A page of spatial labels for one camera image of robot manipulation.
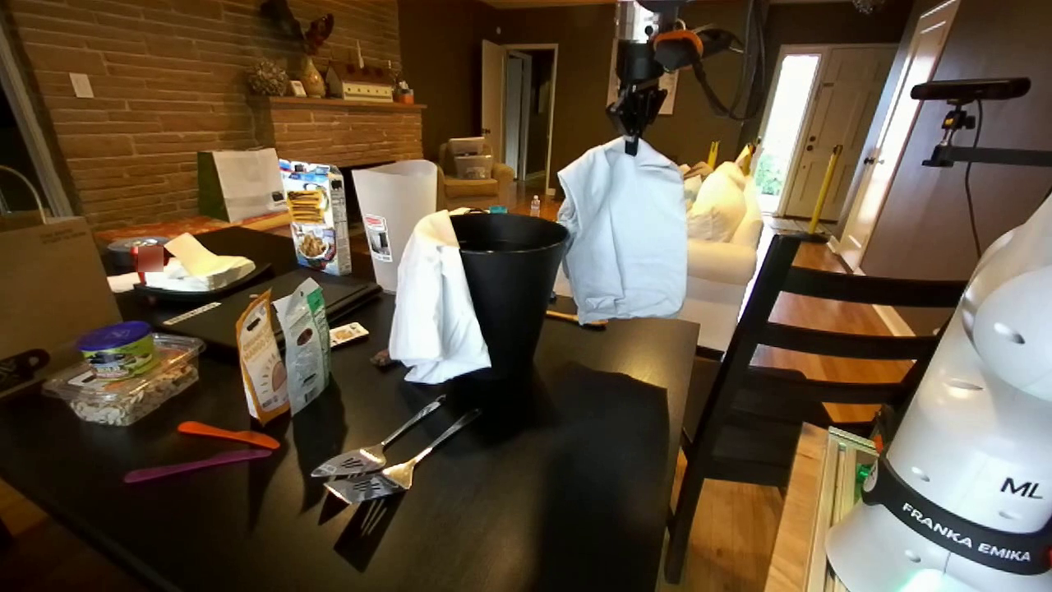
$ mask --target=black table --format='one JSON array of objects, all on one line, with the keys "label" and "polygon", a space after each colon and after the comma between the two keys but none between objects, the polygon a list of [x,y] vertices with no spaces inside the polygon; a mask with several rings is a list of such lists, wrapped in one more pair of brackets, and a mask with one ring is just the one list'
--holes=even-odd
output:
[{"label": "black table", "polygon": [[483,413],[416,468],[412,492],[354,508],[304,474],[429,396],[370,366],[388,314],[390,300],[354,313],[370,334],[336,350],[312,406],[263,427],[283,436],[270,459],[121,484],[132,468],[235,447],[182,436],[184,416],[250,427],[235,368],[204,357],[200,383],[132,427],[86,425],[59,396],[2,396],[0,478],[154,587],[655,587],[696,324],[548,318],[528,416]]}]

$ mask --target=white wall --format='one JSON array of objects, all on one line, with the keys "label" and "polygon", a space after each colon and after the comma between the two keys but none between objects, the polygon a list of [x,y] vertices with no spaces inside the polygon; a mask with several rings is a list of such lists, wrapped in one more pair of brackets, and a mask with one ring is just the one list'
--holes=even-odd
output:
[{"label": "white wall", "polygon": [[[978,148],[1052,150],[1052,4],[962,0],[933,80],[1028,76],[1021,99],[986,103]],[[967,165],[925,167],[941,142],[944,103],[925,103],[903,160],[879,218],[866,273],[969,276],[976,256],[967,227]],[[1021,224],[1050,194],[1052,167],[973,165],[978,242]]]}]

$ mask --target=cable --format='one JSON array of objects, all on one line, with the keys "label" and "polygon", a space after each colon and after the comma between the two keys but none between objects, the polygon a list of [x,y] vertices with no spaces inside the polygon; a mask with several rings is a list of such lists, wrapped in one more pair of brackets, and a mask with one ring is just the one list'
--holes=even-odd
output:
[{"label": "cable", "polygon": [[0,171],[6,171],[10,176],[22,180],[22,184],[28,188],[33,199],[36,199],[38,220],[50,220],[46,204],[44,204],[36,184],[33,184],[27,173],[21,173],[17,167],[0,165]]},{"label": "cable", "polygon": [[745,117],[750,117],[750,103],[745,99],[750,99],[750,87],[752,87],[752,80],[756,80],[756,60],[758,60],[758,42],[764,42],[764,22],[756,22],[756,19],[758,19],[758,11],[756,11],[756,0],[750,0],[750,5],[745,5],[745,42],[744,42],[745,46],[745,52],[744,52],[744,80],[739,80],[739,84],[732,92],[732,103],[723,103],[716,95],[716,87],[710,84],[710,80],[704,71],[704,60],[699,57],[695,60],[695,80],[696,80],[704,99],[712,106],[716,116],[723,116],[723,117],[730,117],[737,125],[745,125]]},{"label": "cable", "polygon": [[[976,103],[976,133],[973,133],[973,148],[978,143],[978,133],[984,133],[984,103]],[[973,199],[973,160],[962,165],[962,199],[967,199],[967,224],[969,224],[969,233],[973,233],[973,248],[976,248],[976,261],[984,256],[984,242],[978,242],[978,224],[976,224],[976,199]]]}]

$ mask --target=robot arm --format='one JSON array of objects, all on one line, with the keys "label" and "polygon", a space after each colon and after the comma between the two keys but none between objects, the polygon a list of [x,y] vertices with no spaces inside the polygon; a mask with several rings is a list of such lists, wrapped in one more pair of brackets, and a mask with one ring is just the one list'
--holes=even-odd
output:
[{"label": "robot arm", "polygon": [[744,50],[744,42],[721,27],[696,27],[676,17],[686,0],[623,0],[618,4],[618,99],[607,106],[607,117],[620,133],[628,133],[628,150],[633,150],[633,137],[656,117],[665,87],[656,80],[665,71],[676,71],[695,65],[699,71],[699,60]]}]

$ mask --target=white shirt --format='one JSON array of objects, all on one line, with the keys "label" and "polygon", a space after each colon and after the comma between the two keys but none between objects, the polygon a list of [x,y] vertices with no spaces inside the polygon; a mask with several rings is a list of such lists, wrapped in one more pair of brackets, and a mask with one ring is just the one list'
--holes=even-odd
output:
[{"label": "white shirt", "polygon": [[682,173],[623,137],[597,143],[558,171],[558,224],[573,242],[563,269],[577,321],[676,314],[686,296]]},{"label": "white shirt", "polygon": [[404,242],[388,354],[412,368],[407,382],[425,383],[491,368],[448,210],[421,218]]}]

